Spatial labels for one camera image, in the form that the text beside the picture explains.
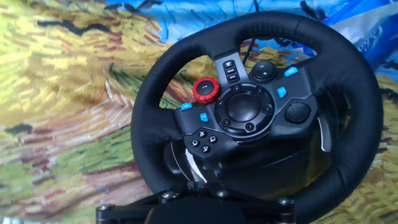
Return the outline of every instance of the steering wheel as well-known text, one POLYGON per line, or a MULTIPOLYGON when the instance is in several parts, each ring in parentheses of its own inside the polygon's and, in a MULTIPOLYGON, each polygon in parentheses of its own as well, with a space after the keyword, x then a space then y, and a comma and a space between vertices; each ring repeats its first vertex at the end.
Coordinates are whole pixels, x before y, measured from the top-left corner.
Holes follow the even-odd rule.
POLYGON ((344 94, 351 118, 331 148, 331 166, 291 195, 298 223, 312 222, 338 206, 364 178, 376 155, 383 125, 381 92, 367 61, 342 35, 312 19, 257 12, 209 27, 171 46, 151 68, 136 98, 131 124, 134 158, 151 191, 165 190, 184 183, 165 165, 167 143, 183 139, 194 157, 213 162, 257 139, 302 136, 317 119, 315 97, 331 89, 344 94), (300 42, 317 56, 278 69, 271 81, 257 82, 246 73, 238 52, 242 41, 258 37, 300 42), (159 108, 175 74, 202 55, 216 65, 217 91, 221 92, 217 100, 193 108, 159 108), (232 81, 228 66, 233 66, 238 76, 232 81), (207 132, 206 138, 199 137, 201 130, 207 132), (210 136, 217 138, 215 144, 208 142, 210 136))

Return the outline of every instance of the blue button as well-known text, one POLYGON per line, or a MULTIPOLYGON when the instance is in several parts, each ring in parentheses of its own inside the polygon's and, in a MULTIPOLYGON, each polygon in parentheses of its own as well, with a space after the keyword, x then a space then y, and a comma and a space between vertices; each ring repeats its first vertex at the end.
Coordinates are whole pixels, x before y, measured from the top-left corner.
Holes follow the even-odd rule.
POLYGON ((207 117, 206 113, 202 113, 200 114, 200 120, 207 123, 209 122, 209 117, 207 117))
POLYGON ((181 110, 182 111, 189 110, 189 109, 192 109, 192 104, 191 103, 183 103, 181 105, 181 110))
POLYGON ((298 72, 298 70, 297 70, 296 67, 291 67, 290 69, 288 69, 288 70, 285 71, 285 76, 286 76, 286 77, 289 77, 289 76, 291 76, 291 75, 296 74, 297 72, 298 72))
POLYGON ((278 89, 279 97, 281 97, 281 98, 285 97, 286 93, 287 93, 287 91, 286 91, 285 87, 280 87, 278 89))

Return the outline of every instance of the painting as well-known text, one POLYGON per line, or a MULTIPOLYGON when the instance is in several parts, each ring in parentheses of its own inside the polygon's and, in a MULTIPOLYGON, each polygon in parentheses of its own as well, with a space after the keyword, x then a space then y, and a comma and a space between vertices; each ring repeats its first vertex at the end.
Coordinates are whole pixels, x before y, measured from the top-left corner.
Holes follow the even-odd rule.
MULTIPOLYGON (((322 21, 339 2, 0 0, 0 221, 94 223, 100 203, 150 195, 129 124, 156 60, 178 40, 238 16, 278 10, 322 21)), ((300 60, 288 40, 246 40, 242 58, 249 48, 248 71, 261 60, 280 68, 300 60)), ((357 190, 315 223, 398 222, 398 52, 379 64, 379 152, 357 190)), ((193 102, 192 85, 205 76, 216 78, 208 57, 189 62, 160 106, 193 102)))

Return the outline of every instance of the cable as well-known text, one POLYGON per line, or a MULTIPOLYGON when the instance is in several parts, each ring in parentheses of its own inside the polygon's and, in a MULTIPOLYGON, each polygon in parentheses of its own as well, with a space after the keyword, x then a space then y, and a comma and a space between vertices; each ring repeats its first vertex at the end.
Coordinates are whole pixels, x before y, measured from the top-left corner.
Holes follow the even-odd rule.
MULTIPOLYGON (((256 12, 259 12, 259 3, 257 2, 257 0, 253 0, 254 1, 254 8, 256 8, 256 12)), ((244 58, 243 58, 243 64, 245 64, 246 63, 246 61, 248 60, 248 57, 249 57, 249 55, 250 55, 250 52, 251 52, 251 50, 253 49, 253 46, 254 46, 254 42, 256 41, 256 39, 255 38, 252 38, 251 39, 251 43, 250 43, 250 45, 249 45, 249 47, 248 47, 248 51, 246 52, 246 55, 244 56, 244 58)))

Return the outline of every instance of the center dial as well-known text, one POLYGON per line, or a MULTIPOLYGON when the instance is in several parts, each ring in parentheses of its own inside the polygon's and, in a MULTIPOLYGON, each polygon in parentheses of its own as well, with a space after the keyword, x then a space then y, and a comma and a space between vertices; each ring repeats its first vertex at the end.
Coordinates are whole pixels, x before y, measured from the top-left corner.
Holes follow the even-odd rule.
POLYGON ((252 135, 264 129, 274 114, 274 101, 263 87, 251 83, 232 86, 218 98, 215 116, 227 132, 252 135))

